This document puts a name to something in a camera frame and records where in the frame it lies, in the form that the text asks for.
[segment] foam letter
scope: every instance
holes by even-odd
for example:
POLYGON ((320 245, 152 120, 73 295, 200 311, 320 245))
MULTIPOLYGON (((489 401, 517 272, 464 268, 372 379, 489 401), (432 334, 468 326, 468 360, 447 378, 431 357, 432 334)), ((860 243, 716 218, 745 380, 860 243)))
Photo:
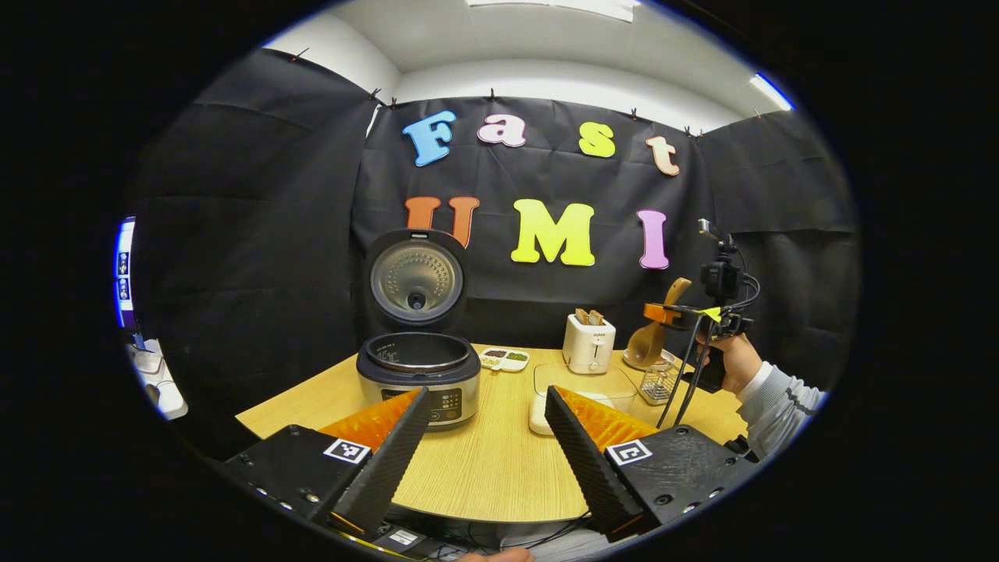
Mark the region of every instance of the foam letter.
POLYGON ((667 176, 675 176, 680 173, 680 167, 669 160, 670 154, 676 154, 676 148, 666 144, 663 137, 652 137, 645 140, 645 144, 652 147, 652 159, 655 160, 655 167, 667 176))
MULTIPOLYGON (((455 226, 451 235, 468 248, 469 237, 472 236, 472 212, 479 207, 479 199, 452 197, 448 204, 455 209, 455 226)), ((434 228, 434 211, 440 206, 441 200, 437 197, 410 197, 406 200, 406 208, 410 210, 406 228, 434 228)))
POLYGON ((469 247, 469 237, 472 236, 472 211, 479 206, 479 199, 475 197, 452 197, 448 201, 452 209, 455 209, 455 226, 451 235, 458 238, 466 248, 469 247))
POLYGON ((669 258, 662 247, 662 223, 666 222, 666 215, 650 209, 642 209, 636 214, 641 219, 641 229, 645 235, 645 252, 638 263, 645 269, 669 267, 669 258))
POLYGON ((451 140, 451 127, 443 121, 451 123, 455 119, 458 117, 453 112, 442 111, 403 129, 417 147, 417 166, 426 166, 448 156, 451 149, 438 144, 438 139, 444 142, 451 140))
POLYGON ((410 218, 406 228, 422 228, 430 230, 434 223, 434 210, 441 206, 437 197, 410 197, 406 200, 406 208, 410 210, 410 218))
POLYGON ((589 266, 595 263, 593 254, 589 253, 589 217, 593 216, 593 208, 581 203, 572 203, 565 207, 565 212, 558 219, 558 224, 551 220, 551 215, 544 203, 536 199, 517 199, 513 208, 520 212, 520 237, 516 249, 509 257, 516 262, 534 263, 540 257, 534 249, 534 238, 537 238, 544 259, 552 262, 558 255, 562 243, 565 251, 561 261, 565 265, 589 266))
POLYGON ((614 154, 614 141, 610 140, 614 132, 603 123, 586 121, 579 125, 579 150, 583 154, 609 158, 614 154))
POLYGON ((498 113, 486 118, 490 125, 483 125, 479 129, 479 138, 484 142, 501 142, 506 146, 523 146, 527 139, 523 138, 523 129, 527 124, 516 115, 504 115, 498 113))

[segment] toaster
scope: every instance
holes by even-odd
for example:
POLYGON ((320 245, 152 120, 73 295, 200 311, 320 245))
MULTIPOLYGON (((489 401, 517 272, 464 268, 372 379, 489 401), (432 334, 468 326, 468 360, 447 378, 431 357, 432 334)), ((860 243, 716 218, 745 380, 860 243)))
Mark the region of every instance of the toaster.
POLYGON ((575 314, 569 314, 562 343, 562 358, 569 370, 583 375, 606 373, 615 332, 606 320, 599 326, 590 326, 580 324, 575 314))

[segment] metal basket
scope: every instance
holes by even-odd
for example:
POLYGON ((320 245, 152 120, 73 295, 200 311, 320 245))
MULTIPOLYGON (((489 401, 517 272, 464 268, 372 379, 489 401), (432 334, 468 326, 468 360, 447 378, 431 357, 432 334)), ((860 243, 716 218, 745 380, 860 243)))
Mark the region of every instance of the metal basket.
POLYGON ((638 385, 638 394, 651 406, 665 404, 676 389, 679 373, 679 369, 669 363, 646 368, 638 385))

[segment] control panel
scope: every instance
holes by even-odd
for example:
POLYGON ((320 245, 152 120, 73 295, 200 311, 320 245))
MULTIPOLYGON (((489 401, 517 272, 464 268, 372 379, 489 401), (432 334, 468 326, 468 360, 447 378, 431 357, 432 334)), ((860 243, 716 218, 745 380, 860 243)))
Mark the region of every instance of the control panel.
MULTIPOLYGON (((382 400, 405 394, 406 390, 382 389, 382 400)), ((462 418, 462 389, 431 390, 431 423, 451 422, 462 418)))

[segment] rice cooker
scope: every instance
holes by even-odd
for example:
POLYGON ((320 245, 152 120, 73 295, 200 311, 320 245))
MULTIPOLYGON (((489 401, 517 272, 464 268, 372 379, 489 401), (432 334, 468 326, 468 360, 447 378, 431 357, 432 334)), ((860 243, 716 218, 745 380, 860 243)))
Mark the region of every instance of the rice cooker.
POLYGON ((365 310, 381 329, 358 352, 365 401, 427 387, 428 431, 459 427, 478 411, 479 354, 446 333, 465 307, 464 253, 447 232, 401 229, 380 236, 365 258, 365 310))

